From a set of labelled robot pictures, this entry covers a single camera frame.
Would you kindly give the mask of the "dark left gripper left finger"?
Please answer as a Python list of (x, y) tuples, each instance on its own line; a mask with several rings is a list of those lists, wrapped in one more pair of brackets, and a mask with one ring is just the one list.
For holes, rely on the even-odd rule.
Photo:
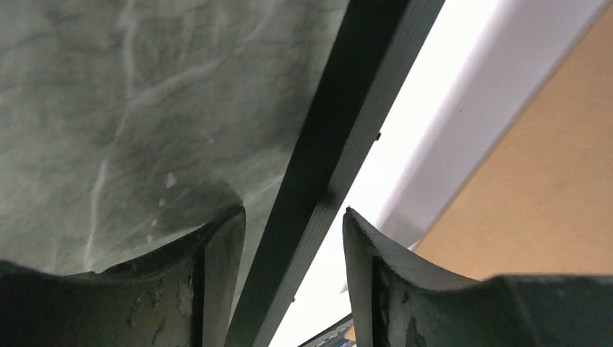
[(242, 206), (102, 273), (1, 263), (3, 346), (223, 346), (246, 229)]

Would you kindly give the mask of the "sunflower photo print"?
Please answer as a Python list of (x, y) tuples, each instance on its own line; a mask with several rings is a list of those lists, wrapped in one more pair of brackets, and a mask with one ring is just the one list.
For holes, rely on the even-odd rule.
[(446, 1), (343, 207), (417, 253), (608, 1)]

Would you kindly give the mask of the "brown backing board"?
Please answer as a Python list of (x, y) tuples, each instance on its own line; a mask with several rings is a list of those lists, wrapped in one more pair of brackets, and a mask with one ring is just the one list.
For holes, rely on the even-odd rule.
[(612, 3), (417, 246), (470, 278), (612, 273)]

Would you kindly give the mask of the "black picture frame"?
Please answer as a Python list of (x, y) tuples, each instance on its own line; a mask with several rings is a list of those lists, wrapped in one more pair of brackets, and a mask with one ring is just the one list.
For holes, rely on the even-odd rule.
[(234, 312), (227, 346), (270, 344), (442, 5), (348, 3)]

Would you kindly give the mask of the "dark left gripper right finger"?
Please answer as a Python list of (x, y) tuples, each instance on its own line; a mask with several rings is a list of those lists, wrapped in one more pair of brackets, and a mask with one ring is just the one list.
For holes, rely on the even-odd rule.
[(612, 278), (473, 280), (379, 232), (354, 209), (343, 246), (359, 346), (610, 346)]

